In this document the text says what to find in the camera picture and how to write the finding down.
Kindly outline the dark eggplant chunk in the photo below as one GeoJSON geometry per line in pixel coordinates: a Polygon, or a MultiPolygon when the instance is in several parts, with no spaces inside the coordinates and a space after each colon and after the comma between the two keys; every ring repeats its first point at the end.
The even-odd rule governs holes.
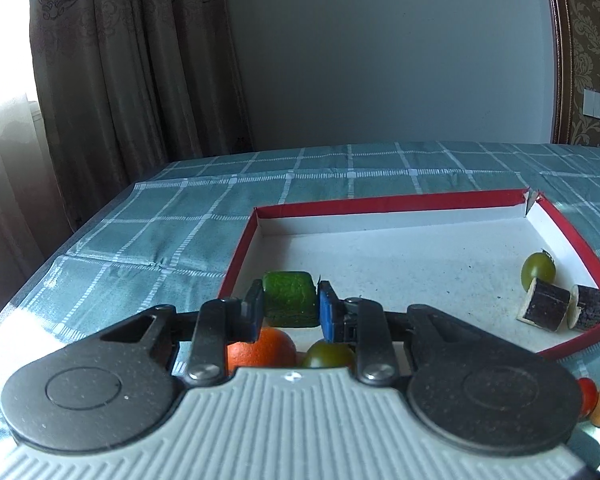
{"type": "Polygon", "coordinates": [[[569,303],[569,290],[532,278],[517,320],[540,330],[556,333],[564,322],[569,303]]]}
{"type": "Polygon", "coordinates": [[[600,289],[574,285],[570,292],[567,312],[570,330],[586,332],[600,325],[600,289]]]}

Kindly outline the sheer white curtain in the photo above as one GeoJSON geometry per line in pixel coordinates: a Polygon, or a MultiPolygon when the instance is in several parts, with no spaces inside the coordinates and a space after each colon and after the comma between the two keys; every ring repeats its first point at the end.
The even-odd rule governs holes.
{"type": "Polygon", "coordinates": [[[38,104],[30,0],[0,0],[0,311],[70,236],[38,104]]]}

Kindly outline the red shallow cardboard box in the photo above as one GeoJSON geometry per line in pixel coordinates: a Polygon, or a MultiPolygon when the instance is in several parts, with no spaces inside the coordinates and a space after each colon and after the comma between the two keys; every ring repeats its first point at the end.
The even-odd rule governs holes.
{"type": "Polygon", "coordinates": [[[270,271],[306,271],[340,297],[385,309],[430,304],[496,336],[561,359],[600,342],[518,320],[524,260],[546,250],[559,287],[600,289],[600,258],[545,196],[524,190],[325,200],[256,208],[220,293],[242,296],[270,271]]]}

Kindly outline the orange tangerine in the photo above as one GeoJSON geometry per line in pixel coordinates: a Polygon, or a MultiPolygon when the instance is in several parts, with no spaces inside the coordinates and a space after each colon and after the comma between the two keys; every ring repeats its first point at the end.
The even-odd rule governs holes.
{"type": "Polygon", "coordinates": [[[255,342],[235,342],[226,350],[227,370],[238,367],[295,367],[297,349],[292,339],[282,330],[262,327],[255,342]]]}

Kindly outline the yellow-green tomato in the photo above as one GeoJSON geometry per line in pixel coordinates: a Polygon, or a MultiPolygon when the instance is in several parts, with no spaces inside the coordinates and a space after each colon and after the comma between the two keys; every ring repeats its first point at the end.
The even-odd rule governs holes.
{"type": "Polygon", "coordinates": [[[546,250],[534,252],[522,264],[520,271],[521,285],[528,292],[531,282],[538,280],[553,283],[556,276],[556,266],[552,255],[546,250]]]}

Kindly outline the teal plaid tablecloth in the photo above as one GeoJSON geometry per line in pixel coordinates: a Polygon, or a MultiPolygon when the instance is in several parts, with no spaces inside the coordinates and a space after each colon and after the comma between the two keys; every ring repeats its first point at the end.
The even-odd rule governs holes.
{"type": "MultiPolygon", "coordinates": [[[[214,297],[254,208],[533,188],[600,258],[600,148],[393,142],[215,156],[142,177],[62,244],[0,313],[0,395],[19,367],[155,304],[214,297]]],[[[15,448],[0,409],[0,460],[15,448]]]]}

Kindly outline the dark wooden door frame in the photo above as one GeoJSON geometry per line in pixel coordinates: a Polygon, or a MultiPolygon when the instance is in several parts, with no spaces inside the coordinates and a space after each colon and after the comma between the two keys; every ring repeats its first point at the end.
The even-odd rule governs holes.
{"type": "Polygon", "coordinates": [[[569,144],[573,113],[573,46],[568,0],[548,0],[555,58],[555,104],[552,142],[569,144]]]}

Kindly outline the green tomato with stem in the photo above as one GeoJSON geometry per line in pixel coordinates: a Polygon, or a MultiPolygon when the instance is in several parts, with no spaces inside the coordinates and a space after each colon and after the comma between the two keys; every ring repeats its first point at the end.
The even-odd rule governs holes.
{"type": "Polygon", "coordinates": [[[301,366],[304,368],[347,367],[349,370],[354,370],[355,361],[355,353],[348,344],[320,340],[308,349],[301,366]]]}

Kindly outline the green cucumber chunk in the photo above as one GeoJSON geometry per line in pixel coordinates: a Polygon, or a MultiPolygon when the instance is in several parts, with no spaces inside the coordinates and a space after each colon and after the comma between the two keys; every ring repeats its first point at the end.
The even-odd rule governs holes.
{"type": "Polygon", "coordinates": [[[262,278],[264,317],[269,326],[309,328],[318,325],[316,287],[306,271],[272,271],[262,278]]]}

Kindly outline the brown patterned curtain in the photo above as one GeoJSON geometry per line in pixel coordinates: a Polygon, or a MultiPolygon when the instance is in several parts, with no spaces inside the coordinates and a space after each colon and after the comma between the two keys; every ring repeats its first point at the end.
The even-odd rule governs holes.
{"type": "Polygon", "coordinates": [[[30,43],[72,226],[169,162],[252,148],[226,0],[30,0],[30,43]]]}

